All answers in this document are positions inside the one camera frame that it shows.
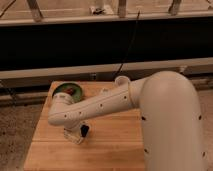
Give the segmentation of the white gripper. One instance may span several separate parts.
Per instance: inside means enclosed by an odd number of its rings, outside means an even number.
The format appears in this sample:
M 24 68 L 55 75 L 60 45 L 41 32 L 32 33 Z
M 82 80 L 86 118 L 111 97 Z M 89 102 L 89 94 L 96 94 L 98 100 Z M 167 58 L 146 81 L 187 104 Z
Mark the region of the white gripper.
M 74 129 L 64 129 L 64 137 L 74 143 L 74 144 L 81 144 L 84 140 L 84 137 L 87 135 L 89 131 L 89 126 L 83 124 L 80 127 L 74 128 Z

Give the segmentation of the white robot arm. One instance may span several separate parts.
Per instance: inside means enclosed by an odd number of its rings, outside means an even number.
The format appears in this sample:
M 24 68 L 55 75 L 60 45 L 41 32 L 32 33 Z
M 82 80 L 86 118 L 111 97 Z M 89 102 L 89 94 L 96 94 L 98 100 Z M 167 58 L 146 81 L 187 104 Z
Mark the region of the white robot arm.
M 191 81 L 174 71 L 116 80 L 115 88 L 83 101 L 54 94 L 48 122 L 74 129 L 82 121 L 137 108 L 146 171 L 207 171 L 202 111 Z

